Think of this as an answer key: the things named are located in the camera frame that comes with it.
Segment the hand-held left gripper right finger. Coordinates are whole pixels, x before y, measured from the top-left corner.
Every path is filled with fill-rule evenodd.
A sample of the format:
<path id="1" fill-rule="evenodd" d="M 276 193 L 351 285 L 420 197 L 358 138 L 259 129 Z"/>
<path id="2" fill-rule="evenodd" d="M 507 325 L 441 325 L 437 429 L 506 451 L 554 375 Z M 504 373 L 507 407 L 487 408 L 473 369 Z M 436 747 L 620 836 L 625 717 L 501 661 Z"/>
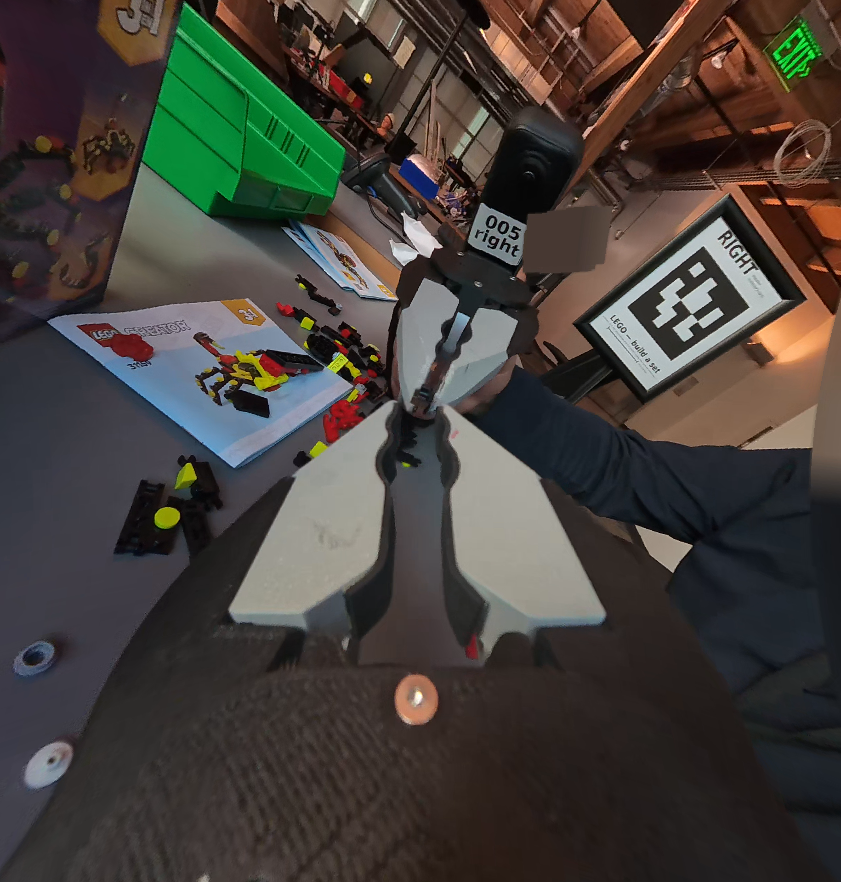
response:
<path id="1" fill-rule="evenodd" d="M 600 626 L 605 608 L 540 477 L 451 407 L 437 413 L 449 625 L 469 658 L 542 629 Z"/>

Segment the black yellow lego leg assembly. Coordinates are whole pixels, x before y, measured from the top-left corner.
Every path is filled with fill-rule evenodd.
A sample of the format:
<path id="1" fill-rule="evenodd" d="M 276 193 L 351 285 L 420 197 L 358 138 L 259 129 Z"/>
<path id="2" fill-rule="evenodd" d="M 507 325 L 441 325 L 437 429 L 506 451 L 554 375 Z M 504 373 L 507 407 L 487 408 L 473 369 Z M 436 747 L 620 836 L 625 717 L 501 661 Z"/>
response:
<path id="1" fill-rule="evenodd" d="M 407 413 L 400 413 L 397 429 L 394 437 L 397 444 L 394 450 L 394 460 L 397 465 L 405 469 L 417 469 L 422 460 L 416 455 L 415 447 L 418 443 L 419 421 Z"/>

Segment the pile of lego pieces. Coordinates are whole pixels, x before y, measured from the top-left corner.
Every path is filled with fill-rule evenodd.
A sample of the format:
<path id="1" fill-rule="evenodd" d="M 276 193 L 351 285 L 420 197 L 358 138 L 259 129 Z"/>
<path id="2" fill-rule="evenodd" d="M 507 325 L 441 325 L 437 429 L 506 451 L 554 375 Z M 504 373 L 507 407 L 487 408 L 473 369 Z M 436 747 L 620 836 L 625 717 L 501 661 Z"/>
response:
<path id="1" fill-rule="evenodd" d="M 277 310 L 307 332 L 303 342 L 307 354 L 351 386 L 347 396 L 332 404 L 323 416 L 324 441 L 295 456 L 294 465 L 301 468 L 363 422 L 371 406 L 382 403 L 381 381 L 386 364 L 378 347 L 365 345 L 353 325 L 322 324 L 304 309 L 288 303 L 277 303 Z"/>

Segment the black long lego plate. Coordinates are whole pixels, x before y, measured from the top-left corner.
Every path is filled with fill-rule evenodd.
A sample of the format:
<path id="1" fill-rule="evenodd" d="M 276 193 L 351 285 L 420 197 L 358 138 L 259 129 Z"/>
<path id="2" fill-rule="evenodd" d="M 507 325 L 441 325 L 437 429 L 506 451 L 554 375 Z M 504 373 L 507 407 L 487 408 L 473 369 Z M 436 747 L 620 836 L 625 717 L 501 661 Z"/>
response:
<path id="1" fill-rule="evenodd" d="M 274 377 L 286 375 L 289 377 L 315 373 L 324 370 L 312 356 L 306 354 L 264 349 L 259 357 L 263 369 Z"/>

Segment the black yellow lego subassembly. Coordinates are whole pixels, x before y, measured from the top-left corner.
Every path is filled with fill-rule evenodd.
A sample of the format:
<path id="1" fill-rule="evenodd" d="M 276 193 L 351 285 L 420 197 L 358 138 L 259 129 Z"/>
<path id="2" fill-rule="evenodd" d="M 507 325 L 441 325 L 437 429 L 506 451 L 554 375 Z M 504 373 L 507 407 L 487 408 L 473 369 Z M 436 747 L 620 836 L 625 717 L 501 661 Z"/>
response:
<path id="1" fill-rule="evenodd" d="M 168 555 L 177 538 L 196 557 L 213 541 L 209 515 L 223 507 L 220 488 L 209 462 L 194 455 L 177 460 L 172 488 L 141 480 L 114 546 L 117 555 Z"/>

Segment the lego set box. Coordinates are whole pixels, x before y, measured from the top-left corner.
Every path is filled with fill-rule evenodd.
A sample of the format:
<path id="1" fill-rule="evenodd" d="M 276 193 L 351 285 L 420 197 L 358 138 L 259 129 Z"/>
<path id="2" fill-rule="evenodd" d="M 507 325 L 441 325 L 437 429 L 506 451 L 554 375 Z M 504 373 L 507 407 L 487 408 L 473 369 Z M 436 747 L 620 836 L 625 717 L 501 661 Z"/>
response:
<path id="1" fill-rule="evenodd" d="M 0 343 L 102 301 L 181 8 L 0 1 Z"/>

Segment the person's right hand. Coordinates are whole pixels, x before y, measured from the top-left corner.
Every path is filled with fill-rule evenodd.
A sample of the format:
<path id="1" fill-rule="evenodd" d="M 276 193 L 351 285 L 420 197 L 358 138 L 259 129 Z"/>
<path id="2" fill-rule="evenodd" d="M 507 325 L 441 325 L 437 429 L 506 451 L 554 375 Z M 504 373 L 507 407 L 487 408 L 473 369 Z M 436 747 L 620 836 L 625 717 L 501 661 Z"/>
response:
<path id="1" fill-rule="evenodd" d="M 468 417 L 479 417 L 492 406 L 495 398 L 506 388 L 511 380 L 514 369 L 521 366 L 519 356 L 508 359 L 496 375 L 480 389 L 468 395 L 453 408 Z"/>

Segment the spider cover instruction booklet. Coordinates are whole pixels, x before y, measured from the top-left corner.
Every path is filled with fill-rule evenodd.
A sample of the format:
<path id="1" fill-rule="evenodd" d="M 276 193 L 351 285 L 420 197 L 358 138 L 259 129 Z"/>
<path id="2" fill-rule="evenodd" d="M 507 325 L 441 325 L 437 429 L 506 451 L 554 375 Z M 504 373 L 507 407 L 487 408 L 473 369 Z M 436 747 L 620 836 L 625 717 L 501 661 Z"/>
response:
<path id="1" fill-rule="evenodd" d="M 352 291 L 366 300 L 396 300 L 394 291 L 369 270 L 345 239 L 306 223 L 298 223 L 295 231 L 307 246 L 310 258 L 341 289 Z"/>

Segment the white crumpled paper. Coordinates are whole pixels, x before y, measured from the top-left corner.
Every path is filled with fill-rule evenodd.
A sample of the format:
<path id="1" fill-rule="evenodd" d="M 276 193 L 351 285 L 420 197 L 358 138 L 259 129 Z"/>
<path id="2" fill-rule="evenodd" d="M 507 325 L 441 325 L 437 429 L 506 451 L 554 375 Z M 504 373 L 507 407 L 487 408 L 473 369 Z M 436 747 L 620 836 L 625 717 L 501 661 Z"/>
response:
<path id="1" fill-rule="evenodd" d="M 407 213 L 401 214 L 403 222 L 402 239 L 390 239 L 390 247 L 394 259 L 401 266 L 406 266 L 418 257 L 430 258 L 434 251 L 443 245 L 434 237 L 419 220 L 411 218 Z"/>

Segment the black sign stand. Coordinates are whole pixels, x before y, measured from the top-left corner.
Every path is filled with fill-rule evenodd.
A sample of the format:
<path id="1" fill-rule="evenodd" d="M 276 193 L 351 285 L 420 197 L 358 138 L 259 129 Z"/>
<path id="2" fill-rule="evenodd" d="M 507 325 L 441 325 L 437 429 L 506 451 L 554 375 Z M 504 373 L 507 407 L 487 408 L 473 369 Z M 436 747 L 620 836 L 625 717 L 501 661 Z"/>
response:
<path id="1" fill-rule="evenodd" d="M 549 356 L 534 343 L 531 350 L 521 355 L 521 362 L 561 399 L 603 415 L 613 424 L 625 423 L 643 407 L 636 394 L 594 349 L 568 358 L 557 347 L 549 343 L 546 347 Z"/>

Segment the handheld barcode scanner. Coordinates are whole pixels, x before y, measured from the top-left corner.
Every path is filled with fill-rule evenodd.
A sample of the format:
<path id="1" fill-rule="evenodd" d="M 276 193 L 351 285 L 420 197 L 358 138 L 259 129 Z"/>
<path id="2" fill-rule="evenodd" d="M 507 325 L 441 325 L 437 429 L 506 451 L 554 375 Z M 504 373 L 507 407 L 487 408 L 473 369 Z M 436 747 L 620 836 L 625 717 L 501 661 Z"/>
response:
<path id="1" fill-rule="evenodd" d="M 373 192 L 394 217 L 405 214 L 418 220 L 426 215 L 426 203 L 400 185 L 391 168 L 392 160 L 385 150 L 360 155 L 359 159 L 348 154 L 340 180 L 353 192 Z"/>

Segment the framed marker sign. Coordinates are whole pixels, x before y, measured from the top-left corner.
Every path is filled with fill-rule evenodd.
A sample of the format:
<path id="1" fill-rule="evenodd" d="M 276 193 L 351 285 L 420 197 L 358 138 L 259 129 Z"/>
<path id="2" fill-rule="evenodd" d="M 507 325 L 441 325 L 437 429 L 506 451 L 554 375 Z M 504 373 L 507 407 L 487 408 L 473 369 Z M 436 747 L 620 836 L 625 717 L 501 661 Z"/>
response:
<path id="1" fill-rule="evenodd" d="M 647 403 L 806 302 L 787 262 L 725 192 L 574 326 Z"/>

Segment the scorpion cover instruction booklet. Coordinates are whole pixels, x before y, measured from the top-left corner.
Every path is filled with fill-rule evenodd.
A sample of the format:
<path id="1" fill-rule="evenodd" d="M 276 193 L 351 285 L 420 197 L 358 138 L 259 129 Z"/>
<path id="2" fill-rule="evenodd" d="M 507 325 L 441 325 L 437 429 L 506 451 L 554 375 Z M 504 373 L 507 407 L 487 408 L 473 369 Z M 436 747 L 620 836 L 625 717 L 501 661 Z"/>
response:
<path id="1" fill-rule="evenodd" d="M 261 350 L 307 355 L 250 299 L 180 303 L 108 314 L 70 314 L 48 324 L 215 453 L 239 468 L 272 448 L 351 390 L 324 370 L 274 377 Z M 139 334 L 152 347 L 148 362 L 118 357 L 117 334 Z M 243 388 L 268 399 L 270 418 L 241 413 L 224 398 Z"/>

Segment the green exit sign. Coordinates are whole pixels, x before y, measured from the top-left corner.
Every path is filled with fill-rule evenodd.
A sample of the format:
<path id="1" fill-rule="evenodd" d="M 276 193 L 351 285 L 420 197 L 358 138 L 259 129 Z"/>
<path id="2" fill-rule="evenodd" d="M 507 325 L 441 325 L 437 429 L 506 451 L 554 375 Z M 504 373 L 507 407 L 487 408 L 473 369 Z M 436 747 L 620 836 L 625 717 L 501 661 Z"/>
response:
<path id="1" fill-rule="evenodd" d="M 786 92 L 806 79 L 824 50 L 803 15 L 795 16 L 764 48 L 764 56 Z"/>

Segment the green plastic bin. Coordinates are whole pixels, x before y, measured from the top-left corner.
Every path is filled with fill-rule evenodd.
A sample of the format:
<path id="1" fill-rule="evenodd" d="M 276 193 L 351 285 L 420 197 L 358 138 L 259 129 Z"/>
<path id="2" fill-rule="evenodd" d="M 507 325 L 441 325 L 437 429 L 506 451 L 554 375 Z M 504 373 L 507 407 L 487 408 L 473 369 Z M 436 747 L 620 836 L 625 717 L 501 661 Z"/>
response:
<path id="1" fill-rule="evenodd" d="M 210 216 L 325 215 L 346 150 L 182 7 L 142 161 Z"/>

